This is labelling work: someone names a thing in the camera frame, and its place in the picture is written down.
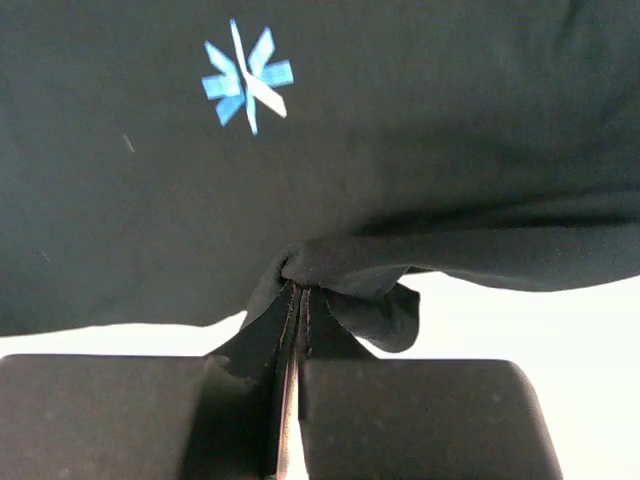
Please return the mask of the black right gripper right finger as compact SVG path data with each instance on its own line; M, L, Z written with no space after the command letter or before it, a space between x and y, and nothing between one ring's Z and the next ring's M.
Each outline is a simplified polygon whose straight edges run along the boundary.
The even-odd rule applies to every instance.
M538 397L505 360L383 360L330 313L300 305L300 421L313 479L554 480Z

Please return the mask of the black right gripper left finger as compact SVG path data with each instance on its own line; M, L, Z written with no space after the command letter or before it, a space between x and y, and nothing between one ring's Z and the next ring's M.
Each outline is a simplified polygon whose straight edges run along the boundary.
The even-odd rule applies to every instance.
M204 355L11 355L1 362L5 479L276 479L300 290Z

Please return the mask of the black t shirt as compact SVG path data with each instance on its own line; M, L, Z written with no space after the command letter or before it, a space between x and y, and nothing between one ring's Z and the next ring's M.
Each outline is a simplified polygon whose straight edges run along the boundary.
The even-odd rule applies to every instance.
M1 332L639 272L635 1L5 1Z

